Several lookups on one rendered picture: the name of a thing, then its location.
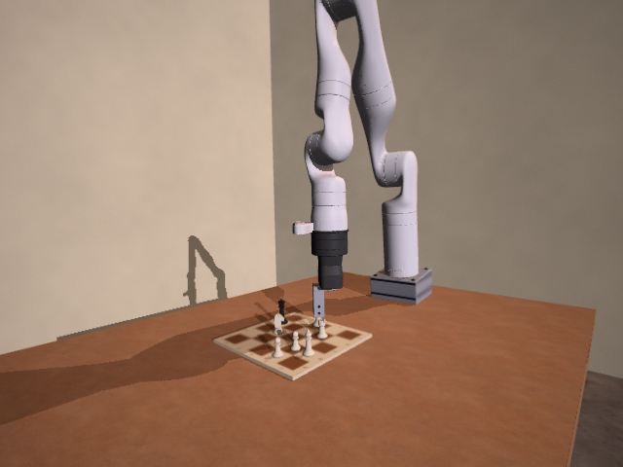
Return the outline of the black chess queen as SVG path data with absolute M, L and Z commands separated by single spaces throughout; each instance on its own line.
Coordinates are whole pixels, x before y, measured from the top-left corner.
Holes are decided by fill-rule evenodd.
M 285 303 L 285 301 L 283 299 L 278 301 L 279 313 L 284 317 L 284 321 L 281 321 L 281 325 L 285 325 L 285 324 L 288 323 L 288 321 L 285 319 L 285 316 L 284 316 L 284 309 L 283 309 L 285 307 L 284 303 Z

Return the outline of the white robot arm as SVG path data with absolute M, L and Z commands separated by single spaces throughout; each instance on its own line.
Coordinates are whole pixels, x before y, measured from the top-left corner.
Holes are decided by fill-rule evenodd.
M 353 146 L 349 115 L 350 87 L 365 131 L 371 164 L 379 186 L 401 187 L 383 202 L 385 274 L 419 273 L 417 178 L 413 152 L 387 153 L 385 133 L 396 97 L 387 65 L 377 0 L 314 0 L 317 80 L 314 111 L 324 129 L 305 144 L 311 181 L 311 206 L 346 205 L 346 183 L 333 163 L 345 161 Z M 339 21 L 356 16 L 359 48 L 352 77 L 337 41 Z M 336 176 L 336 177 L 334 177 Z

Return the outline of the wooden chessboard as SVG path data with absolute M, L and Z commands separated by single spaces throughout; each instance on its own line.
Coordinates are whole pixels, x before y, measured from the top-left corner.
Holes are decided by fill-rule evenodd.
M 319 339 L 316 337 L 319 327 L 312 325 L 314 317 L 297 312 L 284 316 L 288 323 L 281 325 L 283 334 L 274 334 L 275 320 L 272 319 L 214 339 L 213 342 L 277 374 L 295 380 L 372 338 L 370 333 L 325 321 L 327 338 Z M 311 348 L 314 350 L 314 356 L 311 357 L 303 355 L 307 330 L 311 332 Z M 298 351 L 290 349 L 293 344 L 293 332 L 298 333 L 298 344 L 301 346 Z M 273 357 L 275 338 L 280 338 L 280 350 L 283 353 L 280 358 Z

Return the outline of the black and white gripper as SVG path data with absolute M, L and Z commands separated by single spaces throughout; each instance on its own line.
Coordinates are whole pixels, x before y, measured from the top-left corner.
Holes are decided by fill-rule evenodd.
M 343 288 L 342 260 L 348 253 L 347 208 L 312 206 L 311 221 L 295 221 L 293 226 L 293 234 L 311 233 L 311 253 L 319 257 L 318 283 L 312 284 L 313 317 L 324 317 L 324 291 Z

